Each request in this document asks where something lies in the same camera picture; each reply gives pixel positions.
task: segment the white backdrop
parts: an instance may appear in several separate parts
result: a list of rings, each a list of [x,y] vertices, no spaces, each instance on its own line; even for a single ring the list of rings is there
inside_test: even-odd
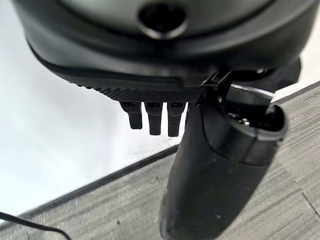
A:
[[[318,23],[302,81],[276,99],[318,80],[319,36]],[[162,122],[161,136],[149,135],[146,113],[143,130],[131,130],[119,103],[48,71],[10,1],[0,1],[0,212],[21,214],[179,143],[167,137],[166,111]]]

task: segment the black handle grip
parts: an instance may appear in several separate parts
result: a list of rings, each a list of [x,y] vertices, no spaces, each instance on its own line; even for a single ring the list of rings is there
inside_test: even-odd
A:
[[[228,121],[208,101],[193,110],[170,172],[159,216],[166,240],[217,238],[254,193],[288,128],[278,106],[266,130]]]

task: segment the circular hole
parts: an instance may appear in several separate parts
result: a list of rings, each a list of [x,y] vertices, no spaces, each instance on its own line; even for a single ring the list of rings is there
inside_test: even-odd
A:
[[[172,39],[186,29],[186,13],[175,5],[157,3],[143,7],[138,15],[141,30],[154,39]]]

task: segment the black cable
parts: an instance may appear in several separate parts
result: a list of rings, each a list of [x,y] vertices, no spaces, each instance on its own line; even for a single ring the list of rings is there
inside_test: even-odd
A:
[[[20,224],[20,225],[24,225],[24,226],[27,226],[27,227],[31,227],[31,228],[34,228],[34,229],[39,229],[39,230],[43,230],[43,231],[50,231],[50,232],[56,232],[56,233],[59,233],[59,234],[63,235],[65,237],[65,239],[71,240],[71,237],[69,237],[68,234],[66,234],[64,231],[62,231],[62,230],[60,230],[58,228],[55,228],[55,227],[44,226],[44,225],[41,225],[41,224],[37,224],[37,223],[31,222],[31,221],[27,221],[27,220],[24,220],[22,218],[19,218],[19,217],[16,217],[16,216],[12,216],[10,214],[6,214],[6,213],[3,213],[3,212],[0,212],[0,219],[8,221],[8,222],[15,223],[15,224]]]

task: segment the gray carpet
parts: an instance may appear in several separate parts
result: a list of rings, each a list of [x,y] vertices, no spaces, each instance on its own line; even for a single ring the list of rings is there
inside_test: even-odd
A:
[[[290,119],[287,138],[254,196],[220,240],[320,239],[320,218],[310,206],[320,211],[319,84],[281,105]],[[160,240],[158,211],[174,157],[136,165],[120,178],[105,178],[23,217],[61,228],[75,240]],[[15,224],[0,230],[1,240],[63,239]]]

